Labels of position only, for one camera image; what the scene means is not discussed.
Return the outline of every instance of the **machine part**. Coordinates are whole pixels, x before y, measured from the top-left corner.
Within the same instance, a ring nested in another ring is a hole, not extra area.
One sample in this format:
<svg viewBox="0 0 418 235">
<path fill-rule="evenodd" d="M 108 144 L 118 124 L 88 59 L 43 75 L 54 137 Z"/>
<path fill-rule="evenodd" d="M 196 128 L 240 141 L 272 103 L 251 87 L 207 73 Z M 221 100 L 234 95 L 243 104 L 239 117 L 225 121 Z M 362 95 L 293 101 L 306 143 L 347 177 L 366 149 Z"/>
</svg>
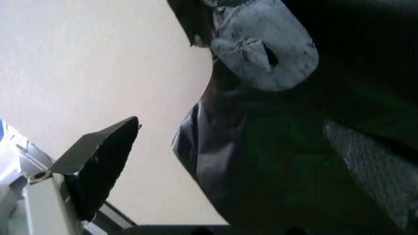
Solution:
<svg viewBox="0 0 418 235">
<path fill-rule="evenodd" d="M 254 229 L 228 225 L 148 225 L 110 235 L 287 235 L 286 229 Z"/>
<path fill-rule="evenodd" d="M 0 185 L 0 235 L 9 234 L 9 216 L 16 207 L 16 197 L 9 186 Z"/>
<path fill-rule="evenodd" d="M 40 171 L 49 169 L 53 160 L 32 142 L 27 141 L 25 146 L 16 145 L 20 150 L 20 169 L 24 175 L 34 175 Z"/>
<path fill-rule="evenodd" d="M 38 182 L 46 180 L 47 178 L 51 176 L 52 176 L 52 173 L 49 170 L 38 172 L 29 177 L 29 184 L 30 185 L 36 184 Z"/>
<path fill-rule="evenodd" d="M 66 206 L 59 191 L 60 176 L 28 184 L 23 189 L 29 234 L 31 235 L 80 235 L 82 224 L 74 211 Z"/>
<path fill-rule="evenodd" d="M 125 166 L 140 128 L 130 117 L 99 132 L 83 135 L 51 167 L 65 175 L 81 220 L 91 221 Z"/>
<path fill-rule="evenodd" d="M 104 216 L 106 216 L 111 222 L 117 224 L 120 228 L 128 229 L 135 226 L 135 223 L 129 218 L 123 216 L 116 208 L 105 202 L 99 210 Z"/>
<path fill-rule="evenodd" d="M 5 160 L 6 157 L 12 157 L 12 164 L 0 164 L 0 175 L 4 175 L 3 181 L 10 184 L 14 194 L 18 199 L 18 205 L 10 216 L 9 225 L 13 235 L 27 235 L 26 214 L 24 207 L 24 198 L 22 191 L 28 182 L 28 178 L 32 178 L 32 182 L 40 182 L 48 176 L 51 172 L 48 170 L 54 163 L 54 160 L 45 152 L 38 149 L 32 142 L 28 141 L 23 135 L 18 133 L 14 128 L 3 122 L 8 128 L 5 128 L 5 138 L 3 140 L 13 139 L 13 143 L 7 142 L 6 152 L 0 158 Z M 10 172 L 2 171 L 3 167 L 10 166 Z M 58 187 L 61 198 L 65 201 L 65 206 L 68 211 L 74 210 L 72 208 L 71 200 L 69 200 L 69 192 L 64 177 L 59 174 L 53 174 L 54 180 Z M 122 229 L 135 226 L 135 223 L 122 214 L 119 210 L 113 207 L 110 203 L 105 202 L 100 208 L 97 216 L 91 223 L 83 223 L 85 231 L 89 231 L 92 235 L 102 235 L 103 233 L 113 233 L 121 231 Z"/>
<path fill-rule="evenodd" d="M 21 175 L 29 177 L 49 169 L 53 160 L 25 136 L 2 122 L 4 138 L 0 141 L 0 184 L 9 185 Z"/>
<path fill-rule="evenodd" d="M 29 235 L 24 200 L 18 200 L 9 217 L 9 235 Z"/>
<path fill-rule="evenodd" d="M 403 231 L 416 228 L 418 167 L 354 129 L 327 121 L 324 132 L 364 191 Z"/>
</svg>

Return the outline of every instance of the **beige wall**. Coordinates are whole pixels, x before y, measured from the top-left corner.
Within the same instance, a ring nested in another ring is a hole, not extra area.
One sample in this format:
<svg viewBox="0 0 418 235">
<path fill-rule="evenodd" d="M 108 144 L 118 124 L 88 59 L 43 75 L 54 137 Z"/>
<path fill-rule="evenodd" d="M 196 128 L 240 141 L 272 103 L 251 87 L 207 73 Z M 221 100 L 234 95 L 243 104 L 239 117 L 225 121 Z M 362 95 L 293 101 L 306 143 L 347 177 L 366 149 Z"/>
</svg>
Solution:
<svg viewBox="0 0 418 235">
<path fill-rule="evenodd" d="M 109 198 L 137 223 L 223 221 L 170 146 L 210 72 L 165 0 L 0 1 L 0 117 L 57 158 L 82 134 L 138 116 Z"/>
</svg>

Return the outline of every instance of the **black plastic bag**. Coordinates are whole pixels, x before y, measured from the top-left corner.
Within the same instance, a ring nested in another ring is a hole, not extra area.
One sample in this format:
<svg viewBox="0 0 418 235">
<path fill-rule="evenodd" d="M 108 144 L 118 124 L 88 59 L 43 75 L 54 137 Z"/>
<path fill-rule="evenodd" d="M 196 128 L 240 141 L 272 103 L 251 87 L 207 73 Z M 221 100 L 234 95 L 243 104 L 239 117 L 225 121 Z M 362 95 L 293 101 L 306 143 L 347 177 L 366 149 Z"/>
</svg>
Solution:
<svg viewBox="0 0 418 235">
<path fill-rule="evenodd" d="M 317 45 L 315 72 L 291 90 L 263 92 L 214 57 L 209 85 L 174 139 L 176 155 L 232 225 L 403 234 L 359 186 L 324 121 L 417 151 L 418 7 L 284 2 Z"/>
</svg>

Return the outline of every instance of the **crumpled plastic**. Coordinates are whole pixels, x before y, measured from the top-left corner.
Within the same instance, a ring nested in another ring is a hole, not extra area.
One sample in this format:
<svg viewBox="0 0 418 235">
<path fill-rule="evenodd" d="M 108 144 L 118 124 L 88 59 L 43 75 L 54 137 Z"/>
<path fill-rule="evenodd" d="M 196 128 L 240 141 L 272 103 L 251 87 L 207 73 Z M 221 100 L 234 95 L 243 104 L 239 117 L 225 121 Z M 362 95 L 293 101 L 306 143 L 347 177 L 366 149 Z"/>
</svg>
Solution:
<svg viewBox="0 0 418 235">
<path fill-rule="evenodd" d="M 400 142 L 417 151 L 418 7 L 283 2 L 312 36 L 318 67 L 292 89 L 266 92 L 214 56 L 208 87 L 181 124 L 174 152 L 232 225 L 404 234 L 353 176 L 324 122 L 390 140 L 382 142 L 390 150 Z M 413 154 L 396 155 L 417 165 Z"/>
</svg>

